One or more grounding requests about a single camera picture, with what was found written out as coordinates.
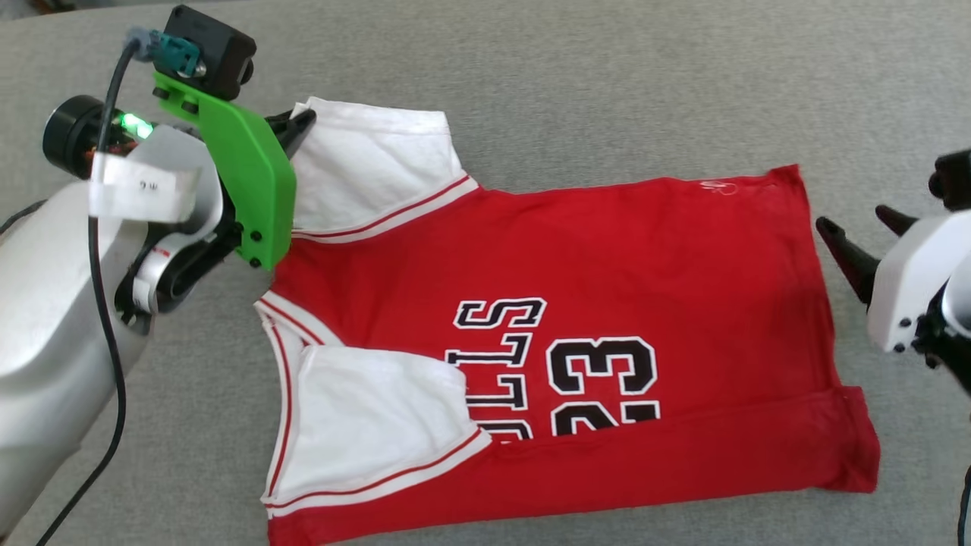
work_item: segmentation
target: gray couch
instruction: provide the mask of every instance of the gray couch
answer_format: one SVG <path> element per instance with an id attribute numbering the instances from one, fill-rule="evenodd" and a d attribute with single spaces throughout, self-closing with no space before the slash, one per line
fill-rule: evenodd
<path id="1" fill-rule="evenodd" d="M 444 110 L 466 169 L 531 191 L 658 176 L 803 167 L 815 212 L 875 253 L 878 202 L 940 213 L 925 180 L 971 147 L 966 0 L 318 0 L 208 4 L 251 34 L 241 104 L 264 114 L 321 97 Z M 40 147 L 50 110 L 102 95 L 125 29 L 169 7 L 0 23 L 0 217 L 67 181 Z M 150 69 L 120 105 L 163 117 Z M 883 445 L 873 495 L 805 491 L 477 523 L 354 544 L 949 544 L 971 463 L 967 396 L 914 355 L 882 355 L 863 308 L 820 253 L 845 383 L 861 385 Z M 56 544 L 260 544 L 259 502 L 280 394 L 251 303 L 268 275 L 230 260 L 199 287 L 129 378 L 114 464 Z M 32 544 L 95 465 L 109 406 L 11 539 Z"/>

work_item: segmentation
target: red jersey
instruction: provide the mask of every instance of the red jersey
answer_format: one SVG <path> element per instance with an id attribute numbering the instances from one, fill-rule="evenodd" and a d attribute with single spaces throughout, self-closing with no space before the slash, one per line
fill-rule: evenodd
<path id="1" fill-rule="evenodd" d="M 271 542 L 874 490 L 797 167 L 510 194 L 440 114 L 310 107 L 256 304 L 284 385 Z"/>

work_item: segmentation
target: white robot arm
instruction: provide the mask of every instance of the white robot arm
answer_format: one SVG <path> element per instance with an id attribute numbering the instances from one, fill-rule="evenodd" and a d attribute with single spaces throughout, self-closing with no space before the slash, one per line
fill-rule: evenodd
<path id="1" fill-rule="evenodd" d="M 931 193 L 951 211 L 917 220 L 888 206 L 877 217 L 900 240 L 884 256 L 865 253 L 827 218 L 817 230 L 857 297 L 867 331 L 883 351 L 908 347 L 944 364 L 971 394 L 971 151 L 939 157 Z"/>
<path id="2" fill-rule="evenodd" d="M 128 158 L 162 169 L 197 168 L 201 175 L 189 221 L 151 245 L 134 275 L 145 288 L 132 300 L 147 309 L 113 315 L 125 371 L 149 341 L 159 302 L 171 311 L 187 295 L 160 297 L 161 273 L 178 249 L 211 235 L 222 214 L 216 167 L 201 141 L 160 125 Z M 87 186 L 63 188 L 0 243 L 0 537 L 78 450 L 115 390 L 88 269 Z M 151 239 L 147 222 L 100 222 L 107 294 L 119 293 Z"/>

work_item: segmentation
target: white label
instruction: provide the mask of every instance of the white label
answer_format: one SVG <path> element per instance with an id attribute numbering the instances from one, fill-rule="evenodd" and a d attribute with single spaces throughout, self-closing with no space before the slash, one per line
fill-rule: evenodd
<path id="1" fill-rule="evenodd" d="M 119 155 L 95 154 L 88 207 L 98 218 L 179 223 L 195 205 L 199 169 L 166 171 Z"/>
<path id="2" fill-rule="evenodd" d="M 151 286 L 149 283 L 136 277 L 132 280 L 131 295 L 139 309 L 146 313 L 154 313 L 151 308 Z"/>

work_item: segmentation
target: white armhole trim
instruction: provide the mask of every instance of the white armhole trim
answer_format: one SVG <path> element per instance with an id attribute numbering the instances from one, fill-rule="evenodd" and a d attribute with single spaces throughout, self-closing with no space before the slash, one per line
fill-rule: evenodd
<path id="1" fill-rule="evenodd" d="M 492 438 L 488 432 L 481 428 L 476 428 L 469 436 L 456 442 L 456 445 L 439 459 L 428 464 L 402 470 L 357 490 L 313 492 L 288 501 L 277 501 L 276 503 L 271 503 L 269 502 L 270 498 L 264 497 L 264 503 L 272 519 L 292 514 L 303 508 L 344 506 L 367 502 L 437 478 L 463 462 L 468 461 L 480 451 L 487 448 L 491 443 Z"/>
<path id="2" fill-rule="evenodd" d="M 298 333 L 308 345 L 343 346 L 344 342 L 315 317 L 299 305 L 273 293 L 271 290 L 263 294 L 253 304 L 261 315 L 271 317 L 277 324 L 283 324 Z"/>
<path id="3" fill-rule="evenodd" d="M 259 315 L 263 322 L 263 330 L 270 338 L 270 345 L 280 372 L 280 426 L 277 429 L 277 443 L 273 449 L 273 458 L 270 459 L 270 469 L 266 475 L 266 490 L 263 493 L 264 497 L 269 497 L 276 489 L 277 480 L 284 468 L 287 447 L 291 443 L 290 424 L 295 419 L 293 412 L 297 409 L 293 404 L 292 393 L 296 387 L 298 370 L 291 369 L 290 363 L 296 364 L 299 361 L 303 342 L 296 332 L 286 331 L 263 313 Z"/>
<path id="4" fill-rule="evenodd" d="M 317 120 L 290 161 L 295 230 L 363 238 L 465 177 L 443 112 L 310 97 L 293 114 L 308 108 Z"/>
<path id="5" fill-rule="evenodd" d="M 396 211 L 384 215 L 382 218 L 363 225 L 355 229 L 348 229 L 335 232 L 312 231 L 305 229 L 295 229 L 294 239 L 308 239 L 318 243 L 349 243 L 374 237 L 379 233 L 389 231 L 399 225 L 420 218 L 432 211 L 445 207 L 453 203 L 459 197 L 475 191 L 479 188 L 479 183 L 468 175 L 458 181 L 449 184 L 439 191 L 417 200 L 414 203 L 403 206 Z"/>

